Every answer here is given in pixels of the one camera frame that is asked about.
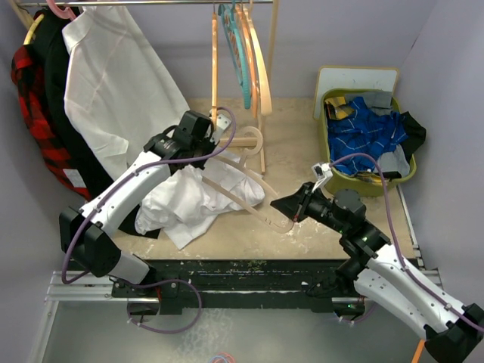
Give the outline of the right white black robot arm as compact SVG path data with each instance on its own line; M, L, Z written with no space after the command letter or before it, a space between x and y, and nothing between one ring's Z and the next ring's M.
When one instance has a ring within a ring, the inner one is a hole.
M396 245L366 218L354 190L332 198L307 182L271 206L293 222L307 218L340 234L349 256L337 269L336 285L345 296L369 298L409 326L437 362L463 362L483 339L483 310L466 305L434 284L399 255Z

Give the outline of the light wooden hanger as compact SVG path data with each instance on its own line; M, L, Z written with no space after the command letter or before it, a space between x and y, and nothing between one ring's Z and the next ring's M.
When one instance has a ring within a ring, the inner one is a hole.
M273 200L277 200L279 198L278 193L266 181L264 181L257 173L245 167L245 163L248 156L262 153L263 135L261 131L254 126L245 126L241 129L241 131L244 134L249 133L255 136L255 139L256 139L255 146L252 149L245 147L245 150L241 154L238 162L234 162L233 160L230 160L222 156L216 156L216 159L225 164L228 164L229 166L235 168L239 172L242 172L245 176L254 180L259 186L263 188L265 193L267 193ZM206 177L202 177L202 181L205 184L209 185L211 188L213 188L215 191L221 193L225 197L237 203L239 206L242 206L247 212L255 216L259 221L263 222L268 227L270 227L271 230L276 231L279 234L285 234L292 229L294 222L291 219L286 218L286 221L283 222L283 225L278 225L277 223L271 221L269 218L265 217L260 211L253 208L246 201L240 199L236 195L232 194L230 191L227 191L222 186L216 184L214 181Z

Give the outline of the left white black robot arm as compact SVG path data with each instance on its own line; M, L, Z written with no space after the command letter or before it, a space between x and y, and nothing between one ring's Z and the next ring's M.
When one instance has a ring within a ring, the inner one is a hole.
M202 168L223 134L214 119L189 110L179 124L149 139L135 162L103 193L80 209L67 208L59 217L60 245L70 260L96 277L129 283L138 296L153 293L155 271L147 262L123 252L113 235L144 197L187 165Z

